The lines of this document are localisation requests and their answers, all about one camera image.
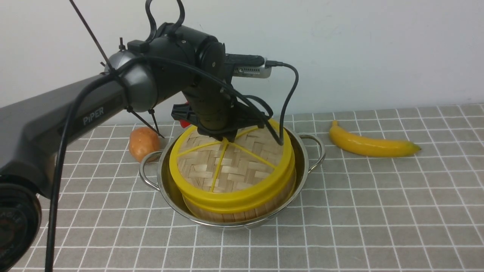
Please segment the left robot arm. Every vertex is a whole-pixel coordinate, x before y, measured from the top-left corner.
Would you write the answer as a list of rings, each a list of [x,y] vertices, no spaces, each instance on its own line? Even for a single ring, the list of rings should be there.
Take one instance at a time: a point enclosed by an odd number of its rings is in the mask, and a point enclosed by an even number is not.
[[[29,250],[41,226],[38,196],[50,200],[47,270],[53,268],[59,188],[67,146],[107,119],[134,115],[183,93],[171,116],[206,136],[232,139],[235,131],[268,125],[272,115],[235,91],[232,76],[268,69],[258,55],[228,54],[207,33],[180,22],[150,25],[146,40],[120,44],[104,72],[1,108],[1,271]]]

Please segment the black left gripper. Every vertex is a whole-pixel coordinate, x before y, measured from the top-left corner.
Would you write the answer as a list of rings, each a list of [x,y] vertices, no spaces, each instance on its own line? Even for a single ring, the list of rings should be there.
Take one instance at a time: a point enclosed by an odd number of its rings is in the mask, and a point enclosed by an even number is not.
[[[197,128],[198,133],[217,141],[234,141],[242,128],[264,127],[256,110],[238,102],[234,95],[222,91],[217,84],[198,86],[190,83],[171,82],[171,95],[182,92],[186,104],[173,105],[171,116],[180,123]]]

